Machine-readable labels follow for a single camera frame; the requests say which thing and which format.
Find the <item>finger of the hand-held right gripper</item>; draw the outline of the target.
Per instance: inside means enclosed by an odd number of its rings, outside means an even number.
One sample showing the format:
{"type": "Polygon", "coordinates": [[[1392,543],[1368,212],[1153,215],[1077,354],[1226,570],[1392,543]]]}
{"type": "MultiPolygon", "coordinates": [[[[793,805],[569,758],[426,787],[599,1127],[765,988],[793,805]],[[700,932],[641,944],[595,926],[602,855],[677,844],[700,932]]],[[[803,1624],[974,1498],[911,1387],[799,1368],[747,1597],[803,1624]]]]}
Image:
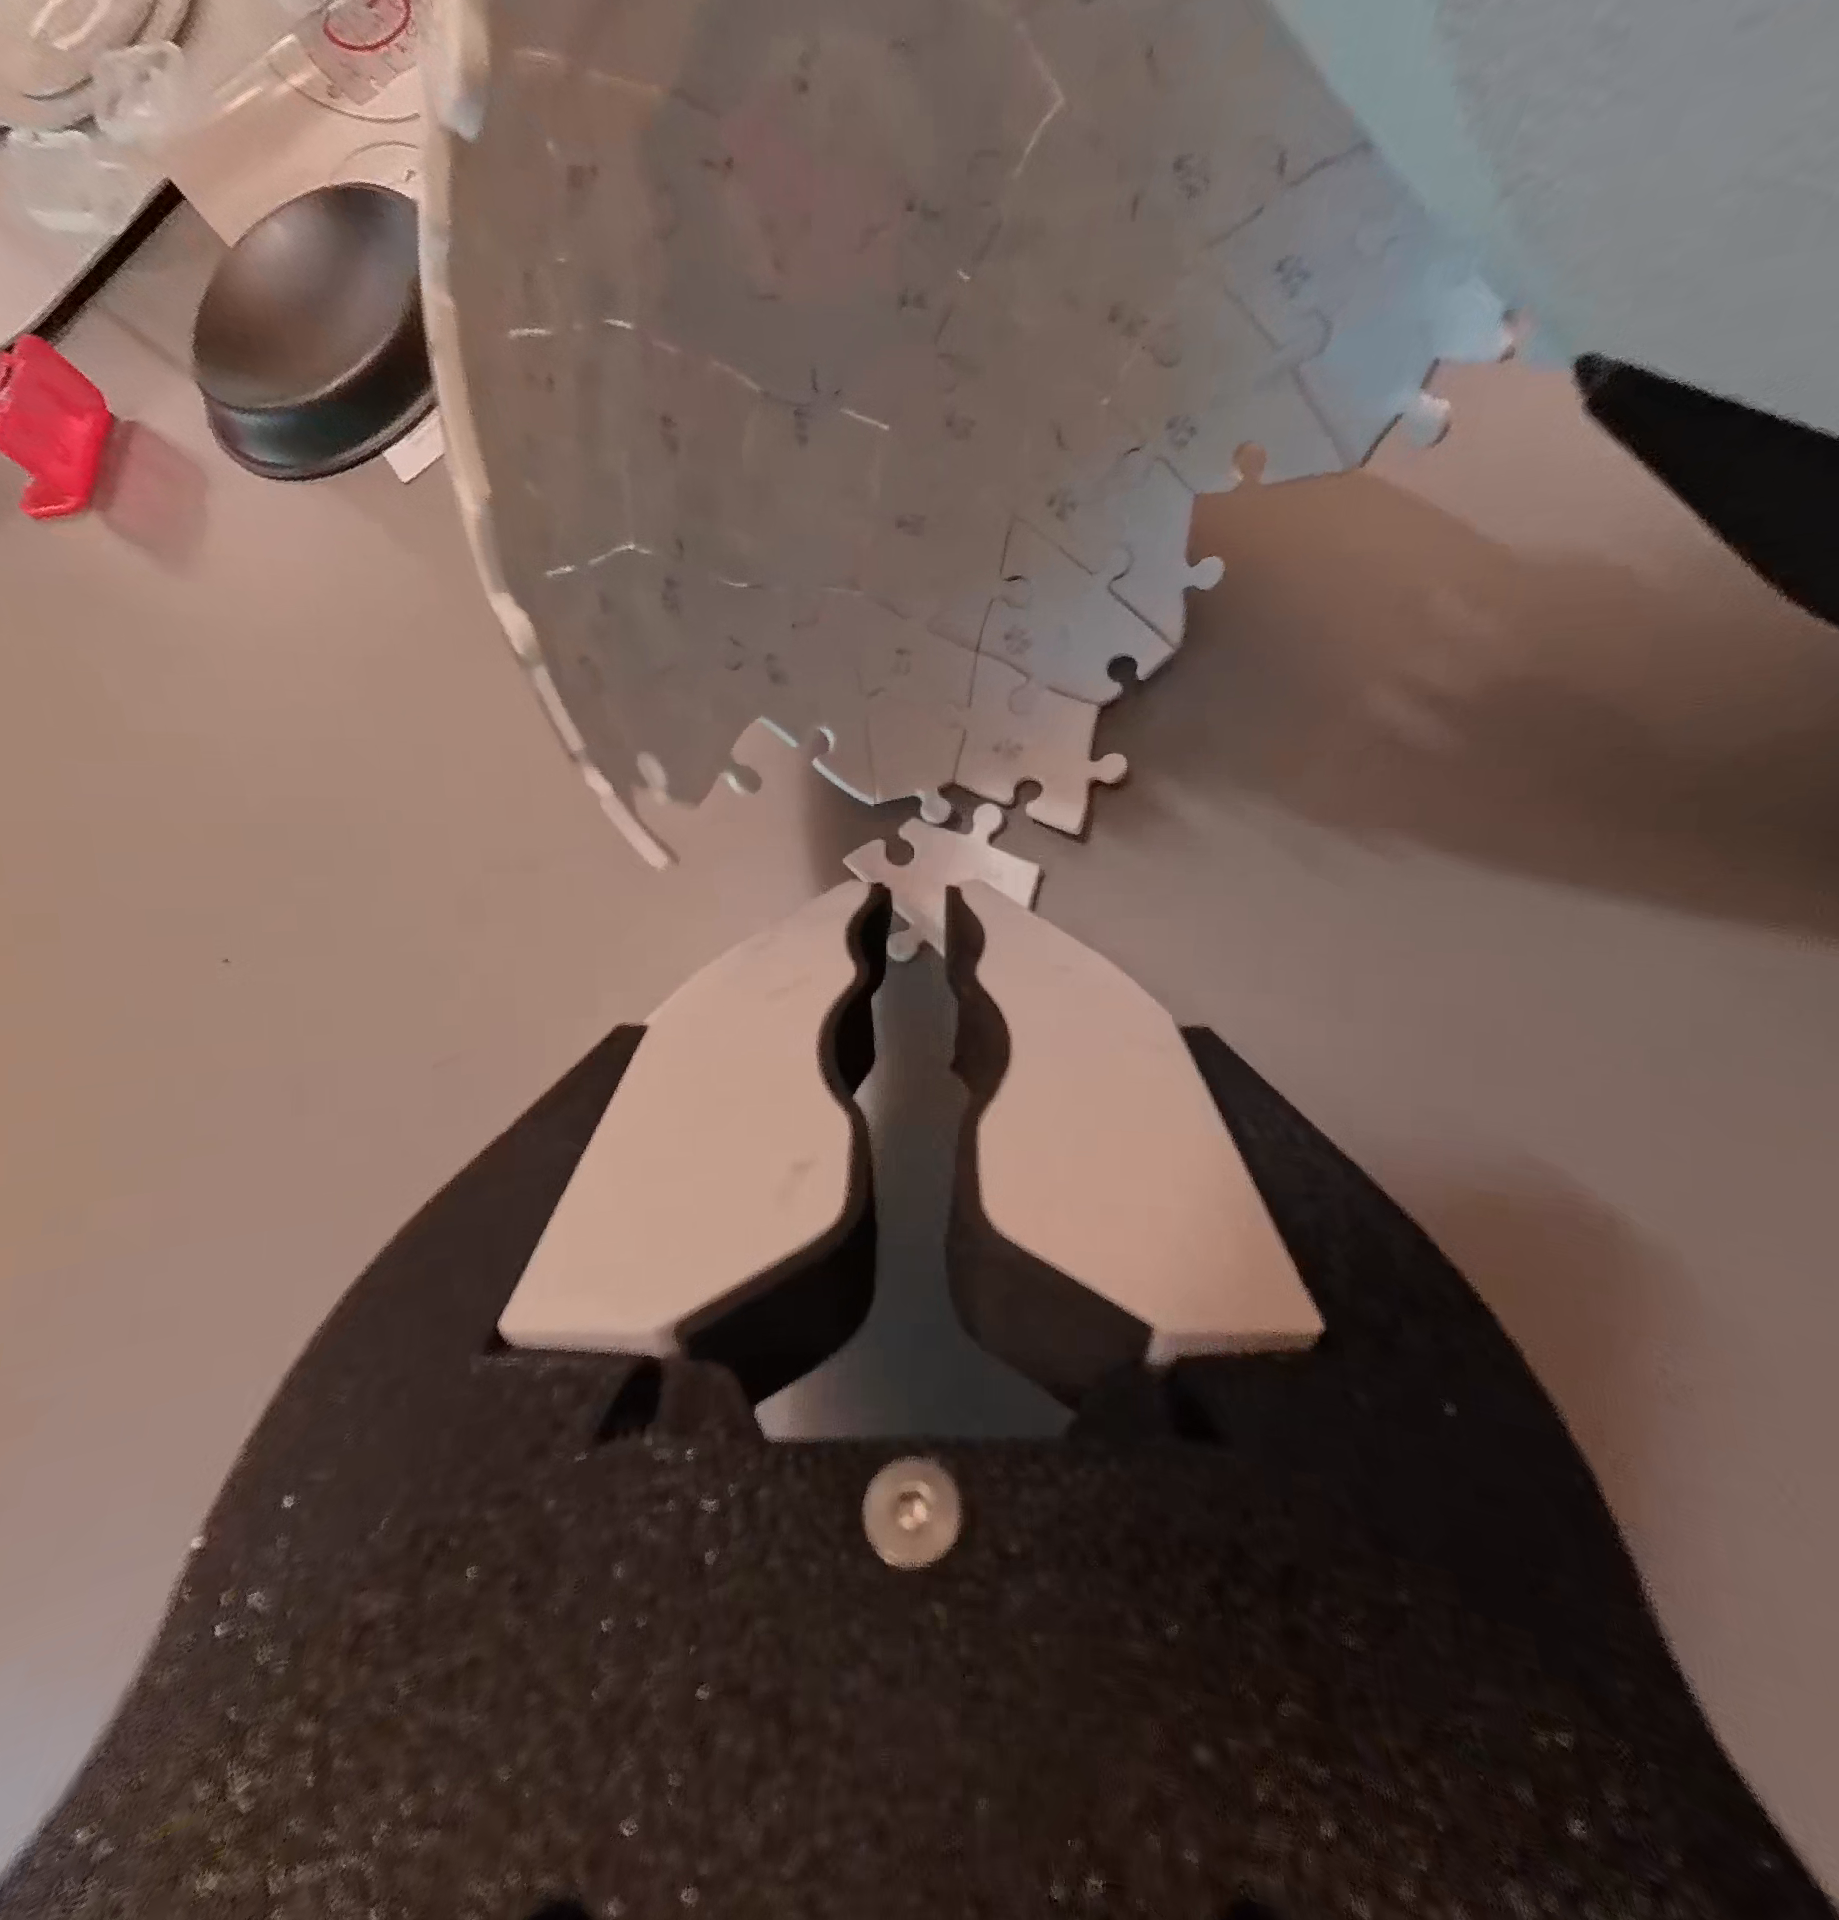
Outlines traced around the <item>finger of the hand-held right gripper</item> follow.
{"type": "Polygon", "coordinates": [[[1839,436],[1839,2],[1408,18],[1405,166],[1557,345],[1839,436]]]}

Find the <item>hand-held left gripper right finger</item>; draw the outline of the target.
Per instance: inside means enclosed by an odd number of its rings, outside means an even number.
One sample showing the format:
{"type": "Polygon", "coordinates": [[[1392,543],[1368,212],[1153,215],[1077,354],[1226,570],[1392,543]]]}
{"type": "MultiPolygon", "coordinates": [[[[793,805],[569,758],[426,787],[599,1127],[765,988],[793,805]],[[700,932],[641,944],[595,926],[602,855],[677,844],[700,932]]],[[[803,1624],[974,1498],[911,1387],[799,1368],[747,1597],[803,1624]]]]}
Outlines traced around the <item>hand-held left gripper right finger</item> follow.
{"type": "Polygon", "coordinates": [[[974,1343],[1060,1404],[1324,1322],[1185,1030],[989,884],[944,896],[964,1091],[946,1286],[974,1343]]]}

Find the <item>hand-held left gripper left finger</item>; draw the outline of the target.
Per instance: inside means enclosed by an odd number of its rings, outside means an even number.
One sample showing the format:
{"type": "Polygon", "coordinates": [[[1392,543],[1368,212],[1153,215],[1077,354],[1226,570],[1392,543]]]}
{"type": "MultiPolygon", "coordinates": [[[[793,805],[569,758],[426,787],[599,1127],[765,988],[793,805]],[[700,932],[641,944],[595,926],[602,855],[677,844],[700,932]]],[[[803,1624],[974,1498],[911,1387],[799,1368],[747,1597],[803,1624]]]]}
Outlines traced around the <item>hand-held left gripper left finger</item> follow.
{"type": "Polygon", "coordinates": [[[845,880],[625,1029],[624,1072],[498,1314],[527,1352],[807,1378],[874,1297],[878,889],[845,880]]]}

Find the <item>white-backed curved jigsaw piece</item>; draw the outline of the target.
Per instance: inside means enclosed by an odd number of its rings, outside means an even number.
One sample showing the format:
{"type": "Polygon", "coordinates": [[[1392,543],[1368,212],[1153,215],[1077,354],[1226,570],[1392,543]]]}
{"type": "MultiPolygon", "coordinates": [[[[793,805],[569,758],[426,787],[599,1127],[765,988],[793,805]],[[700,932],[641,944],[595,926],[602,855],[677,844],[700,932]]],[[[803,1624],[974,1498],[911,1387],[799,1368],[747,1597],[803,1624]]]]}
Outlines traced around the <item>white-backed curved jigsaw piece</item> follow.
{"type": "Polygon", "coordinates": [[[930,825],[907,821],[896,840],[907,857],[892,857],[892,841],[871,840],[845,855],[845,868],[859,880],[881,884],[892,911],[901,920],[885,939],[885,955],[907,963],[921,947],[944,950],[944,894],[952,887],[984,883],[1008,900],[1030,911],[1042,883],[1034,862],[996,847],[1005,825],[1005,807],[993,802],[974,805],[971,825],[930,825]]]}

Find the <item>partly built puzzle ball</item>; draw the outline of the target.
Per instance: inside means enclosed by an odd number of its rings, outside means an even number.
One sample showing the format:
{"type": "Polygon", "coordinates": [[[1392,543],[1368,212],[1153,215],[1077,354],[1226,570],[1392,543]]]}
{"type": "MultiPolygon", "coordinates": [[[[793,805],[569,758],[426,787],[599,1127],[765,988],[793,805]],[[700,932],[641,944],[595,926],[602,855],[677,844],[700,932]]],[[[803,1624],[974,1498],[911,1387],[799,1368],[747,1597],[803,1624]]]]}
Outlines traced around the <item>partly built puzzle ball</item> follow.
{"type": "Polygon", "coordinates": [[[1512,348],[1273,3],[431,3],[425,85],[477,577],[656,868],[752,721],[1083,835],[1196,502],[1512,348]]]}

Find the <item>black round ball stand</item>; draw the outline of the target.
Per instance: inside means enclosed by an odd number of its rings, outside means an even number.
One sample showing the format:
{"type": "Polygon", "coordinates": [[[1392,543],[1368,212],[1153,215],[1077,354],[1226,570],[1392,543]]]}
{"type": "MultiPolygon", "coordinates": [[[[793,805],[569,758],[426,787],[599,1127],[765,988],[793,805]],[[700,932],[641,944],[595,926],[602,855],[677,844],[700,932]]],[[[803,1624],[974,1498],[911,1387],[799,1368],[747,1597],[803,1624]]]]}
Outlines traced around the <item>black round ball stand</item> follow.
{"type": "Polygon", "coordinates": [[[298,195],[213,266],[190,332],[209,433],[246,472],[314,481],[434,408],[414,196],[368,182],[298,195]]]}

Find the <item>folded puzzle leaflet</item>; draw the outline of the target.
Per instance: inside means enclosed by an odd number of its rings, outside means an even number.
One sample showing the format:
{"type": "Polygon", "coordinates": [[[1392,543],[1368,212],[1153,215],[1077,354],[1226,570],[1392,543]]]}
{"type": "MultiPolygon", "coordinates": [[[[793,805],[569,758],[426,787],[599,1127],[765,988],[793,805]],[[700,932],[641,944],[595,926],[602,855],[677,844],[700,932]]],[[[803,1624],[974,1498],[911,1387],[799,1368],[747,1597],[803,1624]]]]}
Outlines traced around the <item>folded puzzle leaflet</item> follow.
{"type": "Polygon", "coordinates": [[[211,83],[165,172],[225,253],[317,187],[378,184],[419,208],[416,24],[414,3],[329,3],[211,83]]]}

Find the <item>red plastic clip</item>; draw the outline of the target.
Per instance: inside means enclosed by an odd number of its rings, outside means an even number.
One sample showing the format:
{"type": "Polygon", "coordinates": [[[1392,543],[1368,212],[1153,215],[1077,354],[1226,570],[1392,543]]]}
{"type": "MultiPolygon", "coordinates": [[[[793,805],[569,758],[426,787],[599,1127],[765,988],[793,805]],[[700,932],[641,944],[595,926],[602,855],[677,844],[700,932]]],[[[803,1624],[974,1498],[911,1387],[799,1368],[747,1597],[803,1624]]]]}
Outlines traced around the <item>red plastic clip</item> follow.
{"type": "Polygon", "coordinates": [[[101,389],[40,337],[0,348],[0,453],[25,476],[27,518],[90,509],[114,423],[101,389]]]}

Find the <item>clear plastic bag with parts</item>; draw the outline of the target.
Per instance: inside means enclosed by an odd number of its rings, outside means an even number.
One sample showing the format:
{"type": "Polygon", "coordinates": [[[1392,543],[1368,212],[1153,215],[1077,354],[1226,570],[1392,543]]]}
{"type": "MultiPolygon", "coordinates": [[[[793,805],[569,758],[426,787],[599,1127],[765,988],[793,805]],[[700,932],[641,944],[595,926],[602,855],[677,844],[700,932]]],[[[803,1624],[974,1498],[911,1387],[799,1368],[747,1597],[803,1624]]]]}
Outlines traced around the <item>clear plastic bag with parts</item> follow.
{"type": "Polygon", "coordinates": [[[0,2],[0,346],[109,251],[211,83],[282,25],[281,3],[0,2]]]}

